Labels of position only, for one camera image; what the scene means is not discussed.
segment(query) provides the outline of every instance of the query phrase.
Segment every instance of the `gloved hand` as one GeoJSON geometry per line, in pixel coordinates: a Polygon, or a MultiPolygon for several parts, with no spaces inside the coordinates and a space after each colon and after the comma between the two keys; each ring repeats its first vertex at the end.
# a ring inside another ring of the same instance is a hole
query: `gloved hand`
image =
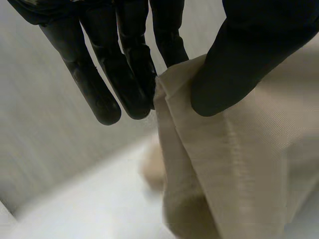
{"type": "Polygon", "coordinates": [[[191,104],[213,116],[238,103],[319,31],[319,0],[223,0],[227,19],[193,78],[191,104]]]}

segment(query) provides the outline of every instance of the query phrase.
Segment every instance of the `black rubber glove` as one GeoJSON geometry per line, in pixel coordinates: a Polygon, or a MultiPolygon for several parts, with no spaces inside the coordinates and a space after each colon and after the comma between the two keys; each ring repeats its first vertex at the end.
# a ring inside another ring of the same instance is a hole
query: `black rubber glove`
{"type": "Polygon", "coordinates": [[[224,0],[227,19],[193,78],[191,104],[213,116],[238,103],[319,31],[318,0],[224,0]]]}

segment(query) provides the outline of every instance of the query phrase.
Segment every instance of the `white surface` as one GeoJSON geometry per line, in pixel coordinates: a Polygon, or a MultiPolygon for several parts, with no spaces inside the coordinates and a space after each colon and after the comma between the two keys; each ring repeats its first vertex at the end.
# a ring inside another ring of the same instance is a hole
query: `white surface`
{"type": "MultiPolygon", "coordinates": [[[[172,239],[161,196],[150,195],[139,165],[151,140],[134,145],[19,217],[10,239],[172,239]]],[[[287,226],[285,239],[319,238],[319,191],[287,226]]]]}
{"type": "Polygon", "coordinates": [[[16,220],[0,202],[0,239],[4,238],[16,225],[16,220]]]}

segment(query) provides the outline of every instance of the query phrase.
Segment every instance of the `hand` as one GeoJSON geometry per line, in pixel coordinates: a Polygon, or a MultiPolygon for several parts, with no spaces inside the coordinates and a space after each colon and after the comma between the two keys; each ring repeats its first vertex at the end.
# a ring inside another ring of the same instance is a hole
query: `hand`
{"type": "Polygon", "coordinates": [[[294,1],[283,15],[268,0],[224,0],[227,19],[210,48],[204,66],[193,78],[191,104],[204,117],[213,116],[241,101],[272,69],[310,41],[319,31],[319,8],[294,1]]]}

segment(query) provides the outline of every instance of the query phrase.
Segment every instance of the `beige fabric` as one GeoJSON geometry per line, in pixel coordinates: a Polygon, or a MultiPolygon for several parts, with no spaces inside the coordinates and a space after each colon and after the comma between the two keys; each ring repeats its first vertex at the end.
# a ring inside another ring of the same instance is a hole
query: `beige fabric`
{"type": "Polygon", "coordinates": [[[158,79],[164,213],[178,238],[277,238],[314,189],[319,70],[311,55],[319,52],[309,45],[213,117],[197,115],[189,101],[191,78],[205,56],[158,79]]]}

